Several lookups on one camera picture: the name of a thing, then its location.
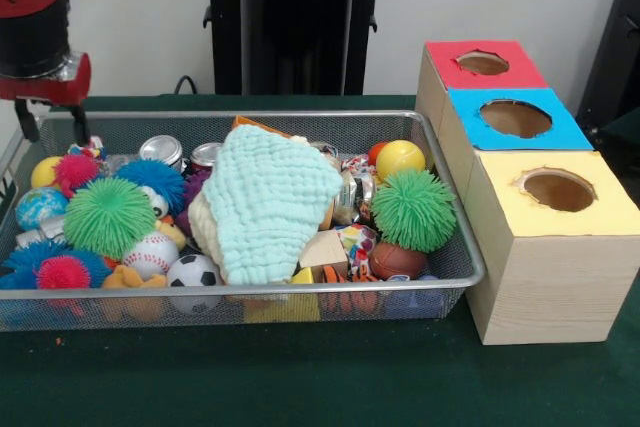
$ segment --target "red spiky ball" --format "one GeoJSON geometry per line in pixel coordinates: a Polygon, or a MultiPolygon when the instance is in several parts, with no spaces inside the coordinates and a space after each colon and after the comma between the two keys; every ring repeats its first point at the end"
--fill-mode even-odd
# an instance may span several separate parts
{"type": "Polygon", "coordinates": [[[88,289],[91,278],[81,260],[60,255],[42,262],[36,282],[39,289],[88,289]]]}
{"type": "Polygon", "coordinates": [[[65,155],[54,167],[56,180],[54,184],[67,198],[73,197],[74,191],[87,182],[98,177],[100,166],[95,159],[86,155],[65,155]]]}

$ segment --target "black cable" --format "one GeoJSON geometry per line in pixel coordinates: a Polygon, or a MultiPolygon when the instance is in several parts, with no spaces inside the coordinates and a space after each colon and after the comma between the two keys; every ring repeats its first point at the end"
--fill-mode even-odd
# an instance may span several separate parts
{"type": "Polygon", "coordinates": [[[182,89],[182,84],[184,84],[185,81],[189,83],[189,86],[191,87],[191,93],[192,94],[197,94],[198,93],[198,88],[196,87],[196,83],[188,75],[183,75],[182,77],[180,77],[180,80],[178,81],[178,84],[176,85],[176,88],[173,89],[173,93],[175,95],[179,94],[180,93],[180,89],[182,89]]]}

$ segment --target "baseball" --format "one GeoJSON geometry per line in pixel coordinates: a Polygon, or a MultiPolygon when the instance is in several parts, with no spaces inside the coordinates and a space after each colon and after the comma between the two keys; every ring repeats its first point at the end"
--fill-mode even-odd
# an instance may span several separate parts
{"type": "Polygon", "coordinates": [[[147,281],[153,274],[166,274],[179,257],[175,242],[155,231],[125,252],[122,262],[136,269],[142,280],[147,281]]]}

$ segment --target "yellow box top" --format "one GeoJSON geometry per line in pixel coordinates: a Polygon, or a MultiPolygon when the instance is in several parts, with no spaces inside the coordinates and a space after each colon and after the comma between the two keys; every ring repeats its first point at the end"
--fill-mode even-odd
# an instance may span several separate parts
{"type": "Polygon", "coordinates": [[[640,235],[640,210],[598,152],[478,152],[516,237],[640,235]]]}

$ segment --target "metal wire basket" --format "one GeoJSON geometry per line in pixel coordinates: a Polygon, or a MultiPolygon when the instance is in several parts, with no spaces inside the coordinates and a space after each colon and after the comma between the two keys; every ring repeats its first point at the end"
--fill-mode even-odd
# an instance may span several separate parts
{"type": "MultiPolygon", "coordinates": [[[[238,114],[329,142],[342,153],[366,152],[374,143],[389,139],[410,140],[433,159],[438,175],[455,188],[431,125],[412,111],[113,112],[93,113],[89,119],[92,134],[102,137],[111,154],[135,153],[146,139],[158,134],[178,138],[188,153],[205,142],[222,142],[238,114]]],[[[63,154],[73,142],[68,115],[48,114],[39,123],[40,143],[29,144],[16,133],[0,159],[2,261],[15,248],[20,229],[13,205],[29,189],[33,168],[45,157],[63,154]]],[[[458,220],[454,236],[429,256],[430,271],[440,280],[0,291],[0,331],[444,318],[465,288],[478,283],[485,272],[462,205],[456,201],[454,207],[458,220]]]]}

